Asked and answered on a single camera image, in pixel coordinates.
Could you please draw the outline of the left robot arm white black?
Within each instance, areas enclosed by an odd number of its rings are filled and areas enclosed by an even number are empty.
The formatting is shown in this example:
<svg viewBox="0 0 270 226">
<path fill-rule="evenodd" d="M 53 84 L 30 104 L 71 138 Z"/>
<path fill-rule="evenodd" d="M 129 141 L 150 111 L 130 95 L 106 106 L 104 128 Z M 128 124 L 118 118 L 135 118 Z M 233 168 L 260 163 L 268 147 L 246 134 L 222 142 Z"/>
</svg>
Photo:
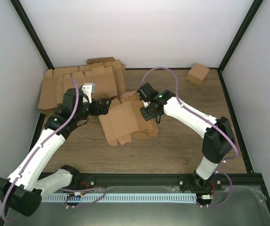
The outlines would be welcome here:
<svg viewBox="0 0 270 226">
<path fill-rule="evenodd" d="M 106 115 L 111 100 L 92 98 L 93 86 L 85 84 L 79 89 L 68 89 L 55 113 L 51 115 L 41 135 L 27 157 L 8 178 L 0 178 L 0 200 L 26 217 L 31 216 L 41 201 L 58 190 L 78 193 L 79 170 L 64 165 L 55 173 L 40 179 L 45 166 L 56 150 L 89 116 Z"/>
</svg>

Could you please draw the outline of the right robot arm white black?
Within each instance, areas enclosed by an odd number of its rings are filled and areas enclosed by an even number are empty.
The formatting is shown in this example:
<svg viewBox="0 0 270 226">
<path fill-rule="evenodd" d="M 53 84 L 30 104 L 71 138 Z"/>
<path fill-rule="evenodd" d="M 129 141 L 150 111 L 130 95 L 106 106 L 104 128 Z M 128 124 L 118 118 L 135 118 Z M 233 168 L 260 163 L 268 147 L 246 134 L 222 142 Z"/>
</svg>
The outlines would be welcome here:
<svg viewBox="0 0 270 226">
<path fill-rule="evenodd" d="M 210 185 L 210 178 L 231 149 L 236 149 L 235 138 L 229 120 L 204 114 L 184 103 L 175 93 L 156 91 L 149 83 L 142 85 L 137 94 L 144 106 L 140 112 L 146 121 L 156 119 L 160 123 L 162 115 L 182 122 L 202 139 L 203 158 L 192 176 L 192 183 L 203 190 Z"/>
</svg>

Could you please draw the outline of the folded brown cardboard box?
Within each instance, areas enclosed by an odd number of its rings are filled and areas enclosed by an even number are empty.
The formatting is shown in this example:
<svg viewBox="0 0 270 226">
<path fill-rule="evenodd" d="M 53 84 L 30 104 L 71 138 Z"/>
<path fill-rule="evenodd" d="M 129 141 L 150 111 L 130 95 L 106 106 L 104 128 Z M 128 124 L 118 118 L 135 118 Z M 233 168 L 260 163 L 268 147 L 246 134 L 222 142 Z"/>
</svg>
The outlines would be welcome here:
<svg viewBox="0 0 270 226">
<path fill-rule="evenodd" d="M 205 67 L 204 65 L 199 63 L 195 63 L 193 67 L 189 70 L 186 76 L 186 80 L 196 85 L 201 85 L 209 72 L 210 69 L 208 67 Z"/>
</svg>

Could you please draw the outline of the stack of flat cardboard boxes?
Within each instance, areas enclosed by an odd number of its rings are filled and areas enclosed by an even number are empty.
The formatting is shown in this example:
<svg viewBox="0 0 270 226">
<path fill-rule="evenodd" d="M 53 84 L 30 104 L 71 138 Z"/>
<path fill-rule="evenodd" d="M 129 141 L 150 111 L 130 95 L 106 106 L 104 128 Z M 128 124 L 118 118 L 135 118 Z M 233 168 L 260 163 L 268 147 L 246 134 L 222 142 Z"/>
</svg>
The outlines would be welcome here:
<svg viewBox="0 0 270 226">
<path fill-rule="evenodd" d="M 113 57 L 91 58 L 87 65 L 58 67 L 44 73 L 38 109 L 45 113 L 64 101 L 64 93 L 74 88 L 74 78 L 79 86 L 95 84 L 94 99 L 117 98 L 127 91 L 125 65 Z"/>
</svg>

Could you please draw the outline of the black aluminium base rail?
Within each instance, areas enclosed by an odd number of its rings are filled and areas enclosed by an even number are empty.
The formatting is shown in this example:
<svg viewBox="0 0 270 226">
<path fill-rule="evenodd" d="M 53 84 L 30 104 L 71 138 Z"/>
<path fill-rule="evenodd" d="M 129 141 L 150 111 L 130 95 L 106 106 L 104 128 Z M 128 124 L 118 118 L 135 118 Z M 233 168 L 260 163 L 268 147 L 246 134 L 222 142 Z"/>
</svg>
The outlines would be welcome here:
<svg viewBox="0 0 270 226">
<path fill-rule="evenodd" d="M 260 173 L 223 173 L 214 174 L 203 182 L 191 174 L 126 174 L 126 173 L 80 173 L 72 180 L 71 188 L 80 187 L 84 182 L 89 186 L 179 186 L 181 189 L 202 190 L 210 188 L 213 182 L 218 186 L 233 184 L 253 186 L 264 183 Z"/>
</svg>

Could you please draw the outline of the black enclosure frame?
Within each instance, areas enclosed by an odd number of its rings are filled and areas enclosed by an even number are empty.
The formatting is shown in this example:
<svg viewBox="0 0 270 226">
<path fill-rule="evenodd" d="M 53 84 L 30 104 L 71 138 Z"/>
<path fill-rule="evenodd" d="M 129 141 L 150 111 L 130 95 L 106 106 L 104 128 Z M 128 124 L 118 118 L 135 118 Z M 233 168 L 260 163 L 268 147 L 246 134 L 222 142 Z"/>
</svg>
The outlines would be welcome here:
<svg viewBox="0 0 270 226">
<path fill-rule="evenodd" d="M 90 57 L 115 57 L 131 68 L 218 67 L 253 0 L 19 0 L 54 67 Z M 239 129 L 255 172 L 270 196 L 270 0 L 256 15 L 222 71 Z M 180 76 L 186 103 L 220 113 L 222 91 Z M 201 159 L 198 136 L 172 118 L 175 130 L 110 147 L 101 129 L 56 152 L 47 167 L 63 164 L 83 172 L 191 172 Z"/>
</svg>

